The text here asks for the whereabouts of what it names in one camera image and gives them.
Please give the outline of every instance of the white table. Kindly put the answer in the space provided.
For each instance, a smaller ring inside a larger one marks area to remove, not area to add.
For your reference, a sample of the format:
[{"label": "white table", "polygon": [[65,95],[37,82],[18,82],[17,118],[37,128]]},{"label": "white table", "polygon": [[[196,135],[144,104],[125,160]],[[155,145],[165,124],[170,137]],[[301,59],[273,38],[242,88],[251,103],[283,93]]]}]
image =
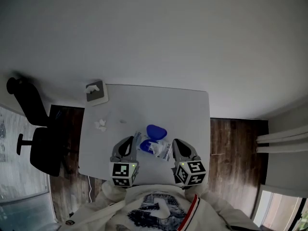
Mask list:
[{"label": "white table", "polygon": [[[210,160],[210,115],[205,91],[172,88],[107,85],[109,101],[97,106],[86,105],[81,129],[79,172],[108,180],[109,161],[113,146],[135,131],[154,124],[165,128],[166,139],[179,138],[191,144],[200,155],[207,171]],[[94,122],[106,120],[105,132]],[[140,163],[134,184],[175,185],[169,162],[137,151]]]}]

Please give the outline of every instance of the sleeve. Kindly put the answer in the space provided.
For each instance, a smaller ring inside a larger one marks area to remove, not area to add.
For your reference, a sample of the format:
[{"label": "sleeve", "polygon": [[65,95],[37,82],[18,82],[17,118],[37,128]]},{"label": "sleeve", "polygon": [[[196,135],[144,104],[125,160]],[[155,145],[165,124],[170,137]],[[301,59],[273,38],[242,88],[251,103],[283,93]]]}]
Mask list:
[{"label": "sleeve", "polygon": [[111,204],[124,200],[126,189],[115,187],[111,182],[106,181],[102,184],[102,191],[97,195],[95,202],[82,205],[68,220],[66,220],[59,231],[66,230],[67,225],[79,223],[89,218],[93,213],[108,207]]},{"label": "sleeve", "polygon": [[239,209],[234,209],[226,200],[218,197],[208,190],[207,184],[191,187],[185,191],[185,196],[189,201],[194,195],[208,202],[217,214],[228,223],[235,231],[258,231],[260,230],[253,221]]}]

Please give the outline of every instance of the white cable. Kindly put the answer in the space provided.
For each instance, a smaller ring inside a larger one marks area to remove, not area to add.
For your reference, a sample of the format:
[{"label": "white cable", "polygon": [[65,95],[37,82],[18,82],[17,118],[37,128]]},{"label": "white cable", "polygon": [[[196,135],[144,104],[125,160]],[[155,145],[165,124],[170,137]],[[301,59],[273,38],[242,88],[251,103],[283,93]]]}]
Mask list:
[{"label": "white cable", "polygon": [[88,179],[89,179],[89,185],[90,185],[90,192],[89,192],[89,198],[90,198],[90,203],[92,203],[92,199],[91,199],[91,196],[90,196],[90,193],[92,191],[92,187],[91,187],[91,183],[90,183],[90,177],[88,176]]}]

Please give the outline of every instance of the office chair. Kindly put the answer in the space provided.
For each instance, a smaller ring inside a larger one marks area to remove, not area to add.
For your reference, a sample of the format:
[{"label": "office chair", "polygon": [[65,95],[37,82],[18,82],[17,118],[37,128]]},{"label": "office chair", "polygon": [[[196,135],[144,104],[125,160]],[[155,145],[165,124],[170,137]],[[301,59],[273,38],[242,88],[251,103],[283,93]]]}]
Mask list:
[{"label": "office chair", "polygon": [[20,155],[23,145],[31,145],[30,163],[38,170],[52,176],[59,176],[62,162],[66,172],[71,174],[64,156],[69,152],[76,152],[70,150],[69,144],[65,143],[68,133],[63,135],[59,131],[63,117],[59,116],[56,120],[49,119],[38,90],[25,78],[18,80],[10,78],[7,82],[7,90],[10,94],[14,94],[28,121],[32,125],[44,127],[35,129],[32,141],[23,140],[23,135],[19,134],[17,154]]}]

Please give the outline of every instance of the dark wood floor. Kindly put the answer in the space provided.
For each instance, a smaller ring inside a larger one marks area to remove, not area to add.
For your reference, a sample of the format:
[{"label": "dark wood floor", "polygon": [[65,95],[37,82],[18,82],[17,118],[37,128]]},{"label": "dark wood floor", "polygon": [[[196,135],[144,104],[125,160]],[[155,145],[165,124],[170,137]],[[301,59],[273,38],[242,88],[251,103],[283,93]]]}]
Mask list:
[{"label": "dark wood floor", "polygon": [[[50,117],[65,116],[62,132],[69,131],[71,149],[79,151],[83,109],[51,106]],[[264,183],[267,154],[256,154],[256,137],[268,133],[267,121],[211,119],[211,156],[209,188],[235,208],[251,216],[258,187]],[[73,171],[51,177],[51,194],[59,221],[69,218],[81,204],[89,202],[89,180],[78,173],[78,153],[69,154],[66,162]],[[92,201],[101,190],[102,180],[90,177]]]}]

